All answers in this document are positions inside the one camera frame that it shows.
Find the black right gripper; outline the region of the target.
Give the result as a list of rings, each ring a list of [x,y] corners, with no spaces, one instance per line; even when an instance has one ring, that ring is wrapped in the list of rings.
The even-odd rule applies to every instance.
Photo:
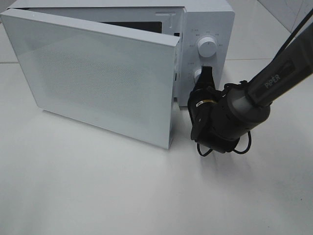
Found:
[[[197,86],[187,103],[195,142],[224,142],[225,110],[223,92],[216,90],[211,66],[202,66]]]

